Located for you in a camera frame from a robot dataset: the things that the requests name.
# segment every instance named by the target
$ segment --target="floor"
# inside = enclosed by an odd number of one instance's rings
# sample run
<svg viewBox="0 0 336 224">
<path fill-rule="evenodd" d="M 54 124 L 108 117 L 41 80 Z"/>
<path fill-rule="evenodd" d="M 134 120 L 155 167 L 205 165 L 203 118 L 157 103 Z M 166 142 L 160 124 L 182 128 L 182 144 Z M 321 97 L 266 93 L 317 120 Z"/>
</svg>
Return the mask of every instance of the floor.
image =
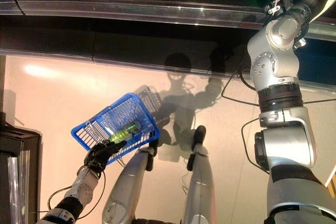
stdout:
<svg viewBox="0 0 336 224">
<path fill-rule="evenodd" d="M 254 119 L 259 109 L 220 97 L 227 80 L 191 74 L 150 71 L 89 62 L 7 56 L 4 111 L 7 121 L 43 136 L 40 210 L 47 210 L 51 193 L 72 184 L 86 151 L 71 137 L 73 127 L 142 85 L 155 89 L 166 106 L 170 120 L 159 123 L 160 147 L 154 169 L 146 172 L 136 216 L 180 223 L 185 194 L 182 184 L 191 174 L 186 170 L 193 131 L 207 128 L 209 151 L 216 187 L 217 223 L 263 223 L 266 217 L 268 176 L 249 164 L 240 135 L 241 126 Z M 234 79 L 226 95 L 257 102 L 254 91 Z M 302 87 L 305 101 L 336 98 L 333 92 Z M 336 103 L 307 104 L 319 157 L 312 169 L 326 183 L 336 164 Z M 245 130 L 250 156 L 254 157 L 254 133 L 258 122 Z M 132 154 L 124 157 L 126 162 Z M 122 167 L 106 169 L 107 185 L 96 209 L 78 223 L 100 223 L 101 211 Z M 95 190 L 87 213 L 98 200 L 102 182 Z M 55 206 L 63 197 L 56 195 Z"/>
</svg>

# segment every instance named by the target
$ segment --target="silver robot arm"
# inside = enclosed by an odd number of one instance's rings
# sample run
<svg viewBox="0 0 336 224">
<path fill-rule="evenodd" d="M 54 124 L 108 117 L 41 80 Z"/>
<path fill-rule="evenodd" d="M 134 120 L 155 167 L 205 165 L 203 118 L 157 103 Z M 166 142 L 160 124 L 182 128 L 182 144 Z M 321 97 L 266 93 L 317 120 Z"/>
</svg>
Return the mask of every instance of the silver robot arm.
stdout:
<svg viewBox="0 0 336 224">
<path fill-rule="evenodd" d="M 310 170 L 317 147 L 301 98 L 299 61 L 293 52 L 301 28 L 332 2 L 298 0 L 247 46 L 259 96 L 260 126 L 266 128 L 255 134 L 257 163 L 270 171 L 265 223 L 336 223 L 335 201 Z"/>
<path fill-rule="evenodd" d="M 74 224 L 84 207 L 92 201 L 93 190 L 112 154 L 117 153 L 126 141 L 118 144 L 104 141 L 96 144 L 87 154 L 84 165 L 62 201 L 40 219 L 37 224 Z"/>
</svg>

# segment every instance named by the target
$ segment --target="green bottle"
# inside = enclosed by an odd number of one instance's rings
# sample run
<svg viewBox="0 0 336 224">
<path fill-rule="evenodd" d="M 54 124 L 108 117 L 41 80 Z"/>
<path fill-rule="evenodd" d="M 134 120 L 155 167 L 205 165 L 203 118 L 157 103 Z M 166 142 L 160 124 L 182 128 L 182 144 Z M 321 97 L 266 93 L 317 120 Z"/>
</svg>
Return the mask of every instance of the green bottle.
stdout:
<svg viewBox="0 0 336 224">
<path fill-rule="evenodd" d="M 119 142 L 125 140 L 126 138 L 131 137 L 132 134 L 139 132 L 140 129 L 141 129 L 140 123 L 138 121 L 135 121 L 124 127 L 122 130 L 115 132 L 113 135 L 110 136 L 109 140 L 110 142 L 118 144 Z"/>
</svg>

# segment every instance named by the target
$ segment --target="black shoe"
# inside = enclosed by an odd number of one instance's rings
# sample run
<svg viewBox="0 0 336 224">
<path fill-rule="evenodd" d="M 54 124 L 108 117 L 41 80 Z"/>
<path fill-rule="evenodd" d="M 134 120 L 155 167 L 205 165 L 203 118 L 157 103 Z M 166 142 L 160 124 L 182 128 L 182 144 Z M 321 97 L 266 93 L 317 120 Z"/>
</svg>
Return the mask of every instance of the black shoe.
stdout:
<svg viewBox="0 0 336 224">
<path fill-rule="evenodd" d="M 195 134 L 194 134 L 193 145 L 191 147 L 192 150 L 194 150 L 196 144 L 203 144 L 205 133 L 206 133 L 205 126 L 200 125 L 199 127 L 197 127 Z"/>
</svg>

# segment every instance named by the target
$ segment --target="blue basket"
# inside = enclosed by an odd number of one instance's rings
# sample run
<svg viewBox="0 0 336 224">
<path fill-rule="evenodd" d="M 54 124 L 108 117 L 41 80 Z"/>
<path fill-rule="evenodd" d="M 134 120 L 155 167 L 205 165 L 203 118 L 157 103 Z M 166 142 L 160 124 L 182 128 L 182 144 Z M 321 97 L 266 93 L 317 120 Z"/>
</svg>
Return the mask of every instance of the blue basket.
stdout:
<svg viewBox="0 0 336 224">
<path fill-rule="evenodd" d="M 73 128 L 71 135 L 86 150 L 90 150 L 95 144 L 109 139 L 111 132 L 118 132 L 135 121 L 141 124 L 140 132 L 125 139 L 127 145 L 110 158 L 108 164 L 111 164 L 141 145 L 159 139 L 160 132 L 155 120 L 137 95 L 125 94 L 91 119 Z"/>
</svg>

